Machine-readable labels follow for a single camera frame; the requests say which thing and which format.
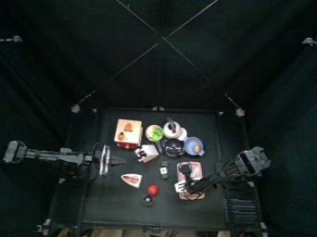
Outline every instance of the black table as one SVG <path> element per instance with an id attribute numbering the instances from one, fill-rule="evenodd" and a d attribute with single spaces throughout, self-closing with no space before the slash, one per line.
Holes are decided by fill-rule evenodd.
<path id="1" fill-rule="evenodd" d="M 118 119 L 140 120 L 143 130 L 147 126 L 163 126 L 166 118 L 187 130 L 189 137 L 198 137 L 205 146 L 202 156 L 182 155 L 170 157 L 159 155 L 147 163 L 138 162 L 134 149 L 116 146 L 114 134 Z M 78 229 L 143 229 L 143 230 L 181 230 L 218 231 L 237 228 L 230 223 L 234 218 L 231 204 L 226 201 L 230 193 L 222 185 L 215 191 L 207 190 L 201 200 L 181 200 L 175 192 L 176 164 L 185 161 L 201 162 L 203 175 L 207 176 L 215 163 L 234 159 L 235 155 L 247 147 L 243 119 L 234 113 L 197 112 L 197 111 L 132 111 L 100 110 L 98 113 L 86 113 L 75 116 L 68 136 L 68 147 L 73 150 L 90 151 L 95 142 L 102 141 L 111 147 L 111 154 L 126 159 L 126 164 L 110 167 L 107 177 L 99 177 L 91 185 L 63 183 L 57 187 L 57 194 L 52 204 L 52 226 L 72 226 Z M 154 144 L 142 135 L 142 144 Z M 159 174 L 162 161 L 168 162 L 168 179 L 163 180 Z M 142 174 L 140 188 L 132 188 L 122 181 L 126 173 Z M 142 199 L 147 187 L 155 184 L 159 188 L 154 197 L 154 204 L 146 206 Z M 261 221 L 257 190 L 242 193 L 242 200 L 255 203 L 257 221 L 251 227 L 258 228 Z"/>

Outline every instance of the kitchen utensil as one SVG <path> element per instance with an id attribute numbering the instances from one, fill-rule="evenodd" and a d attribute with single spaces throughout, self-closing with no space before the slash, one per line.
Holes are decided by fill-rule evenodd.
<path id="1" fill-rule="evenodd" d="M 176 138 L 164 140 L 163 150 L 168 156 L 179 156 L 185 153 L 183 150 L 183 141 L 179 141 Z"/>
<path id="2" fill-rule="evenodd" d="M 167 138 L 178 138 L 182 135 L 182 128 L 171 118 L 167 118 L 167 123 L 163 125 L 163 134 Z"/>

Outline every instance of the red apple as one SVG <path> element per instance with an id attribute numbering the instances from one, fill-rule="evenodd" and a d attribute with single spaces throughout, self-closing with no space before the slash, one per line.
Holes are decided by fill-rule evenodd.
<path id="1" fill-rule="evenodd" d="M 151 196 L 155 196 L 158 194 L 158 191 L 159 191 L 159 188 L 156 185 L 151 185 L 148 186 L 147 188 L 147 193 L 151 195 Z"/>

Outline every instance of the orange box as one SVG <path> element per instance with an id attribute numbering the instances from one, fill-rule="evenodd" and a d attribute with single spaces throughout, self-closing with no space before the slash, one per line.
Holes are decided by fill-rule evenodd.
<path id="1" fill-rule="evenodd" d="M 142 143 L 142 122 L 118 119 L 114 141 L 120 147 L 136 148 Z"/>

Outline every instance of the black curtain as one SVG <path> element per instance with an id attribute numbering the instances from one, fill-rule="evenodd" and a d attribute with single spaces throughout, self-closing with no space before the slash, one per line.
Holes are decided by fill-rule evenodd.
<path id="1" fill-rule="evenodd" d="M 265 220 L 274 236 L 317 233 L 317 47 L 305 47 L 250 106 L 249 138 L 273 165 L 259 186 Z"/>
<path id="2" fill-rule="evenodd" d="M 5 29 L 3 35 L 12 35 Z M 9 141 L 28 148 L 59 150 L 71 107 L 56 85 L 19 44 L 0 43 L 0 156 Z M 57 168 L 45 163 L 0 164 L 0 236 L 35 236 L 47 218 Z"/>
<path id="3" fill-rule="evenodd" d="M 88 96 L 83 106 L 234 109 L 227 94 L 247 107 L 296 58 L 317 19 L 310 0 L 0 5 L 72 105 Z"/>

